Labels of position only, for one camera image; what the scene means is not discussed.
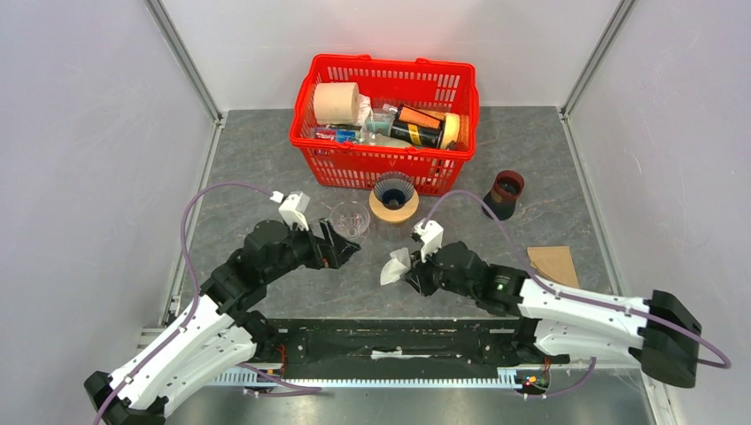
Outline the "round wooden dripper holder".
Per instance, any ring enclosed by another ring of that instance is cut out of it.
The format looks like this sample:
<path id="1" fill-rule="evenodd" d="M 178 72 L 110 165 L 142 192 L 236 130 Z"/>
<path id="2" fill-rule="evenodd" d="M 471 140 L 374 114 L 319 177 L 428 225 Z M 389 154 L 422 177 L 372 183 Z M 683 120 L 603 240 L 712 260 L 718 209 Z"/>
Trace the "round wooden dripper holder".
<path id="1" fill-rule="evenodd" d="M 376 189 L 372 189 L 368 198 L 368 205 L 379 221 L 399 226 L 410 220 L 417 212 L 419 194 L 412 190 L 410 197 L 403 205 L 397 209 L 390 209 L 378 198 Z"/>

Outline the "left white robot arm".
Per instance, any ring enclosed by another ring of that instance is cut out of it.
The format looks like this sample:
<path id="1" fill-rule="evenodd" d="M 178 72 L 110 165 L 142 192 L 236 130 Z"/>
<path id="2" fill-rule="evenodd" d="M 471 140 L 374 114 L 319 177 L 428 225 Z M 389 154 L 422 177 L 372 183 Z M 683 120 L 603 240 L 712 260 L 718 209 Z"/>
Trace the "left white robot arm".
<path id="1" fill-rule="evenodd" d="M 224 370 L 272 359 L 278 331 L 254 308 L 268 285 L 300 267 L 338 269 L 361 249 L 328 220 L 318 223 L 321 236 L 277 220 L 257 224 L 152 343 L 115 371 L 96 371 L 85 381 L 95 422 L 162 424 Z"/>

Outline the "white paper coffee filter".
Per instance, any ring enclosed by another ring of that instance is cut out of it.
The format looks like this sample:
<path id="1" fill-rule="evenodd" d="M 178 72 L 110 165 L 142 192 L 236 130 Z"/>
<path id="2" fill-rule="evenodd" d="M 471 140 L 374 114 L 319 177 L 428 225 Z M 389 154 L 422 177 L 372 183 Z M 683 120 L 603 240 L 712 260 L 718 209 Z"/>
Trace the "white paper coffee filter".
<path id="1" fill-rule="evenodd" d="M 408 248 L 400 248 L 390 253 L 390 259 L 383 266 L 380 273 L 380 285 L 388 285 L 399 281 L 411 269 L 411 256 Z"/>

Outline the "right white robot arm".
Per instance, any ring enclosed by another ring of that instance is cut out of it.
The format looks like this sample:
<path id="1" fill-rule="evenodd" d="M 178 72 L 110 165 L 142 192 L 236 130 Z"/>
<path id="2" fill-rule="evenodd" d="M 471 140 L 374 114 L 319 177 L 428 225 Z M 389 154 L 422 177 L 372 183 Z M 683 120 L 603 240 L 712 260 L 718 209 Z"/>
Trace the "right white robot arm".
<path id="1" fill-rule="evenodd" d="M 430 255 L 395 251 L 381 278 L 407 282 L 425 297 L 445 290 L 492 315 L 515 316 L 511 350 L 523 363 L 596 358 L 638 365 L 674 387 L 696 384 L 701 324 L 669 292 L 654 290 L 641 298 L 569 288 L 487 263 L 463 242 Z"/>

